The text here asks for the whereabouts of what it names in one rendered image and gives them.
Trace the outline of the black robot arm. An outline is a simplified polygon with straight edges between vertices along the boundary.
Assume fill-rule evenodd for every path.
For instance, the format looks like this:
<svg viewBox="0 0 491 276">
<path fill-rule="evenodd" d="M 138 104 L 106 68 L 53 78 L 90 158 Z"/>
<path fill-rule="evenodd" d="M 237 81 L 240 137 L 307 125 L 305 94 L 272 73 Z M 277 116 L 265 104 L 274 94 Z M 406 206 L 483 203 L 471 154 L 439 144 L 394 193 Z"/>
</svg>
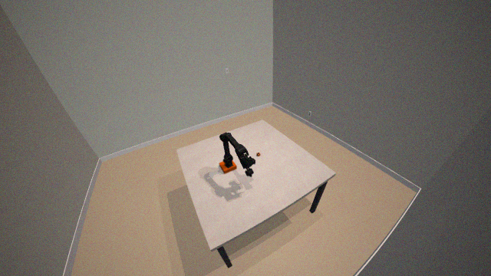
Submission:
<svg viewBox="0 0 491 276">
<path fill-rule="evenodd" d="M 225 163 L 225 167 L 227 169 L 233 166 L 233 164 L 232 164 L 233 157 L 229 151 L 229 142 L 235 148 L 235 152 L 239 158 L 240 163 L 245 164 L 247 167 L 251 167 L 252 165 L 255 165 L 255 160 L 251 156 L 248 158 L 248 155 L 249 155 L 248 150 L 242 144 L 239 144 L 234 139 L 234 137 L 232 136 L 231 133 L 223 133 L 223 134 L 219 135 L 219 138 L 223 142 L 225 155 L 224 155 L 224 159 L 222 161 Z M 246 154 L 243 154 L 243 153 L 246 153 Z"/>
</svg>

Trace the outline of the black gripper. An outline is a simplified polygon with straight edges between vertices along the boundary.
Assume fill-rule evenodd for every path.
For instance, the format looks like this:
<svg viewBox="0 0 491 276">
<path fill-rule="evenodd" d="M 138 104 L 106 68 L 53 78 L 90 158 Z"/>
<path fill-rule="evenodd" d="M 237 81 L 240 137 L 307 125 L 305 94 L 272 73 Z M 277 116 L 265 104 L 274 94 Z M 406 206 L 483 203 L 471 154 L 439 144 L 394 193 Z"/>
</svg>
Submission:
<svg viewBox="0 0 491 276">
<path fill-rule="evenodd" d="M 249 167 L 247 167 L 245 164 L 241 163 L 241 165 L 242 165 L 243 169 L 247 169 L 247 170 L 245 171 L 245 174 L 246 174 L 247 176 L 252 176 L 252 174 L 254 174 L 253 170 L 252 170 L 252 169 L 250 169 Z"/>
</svg>

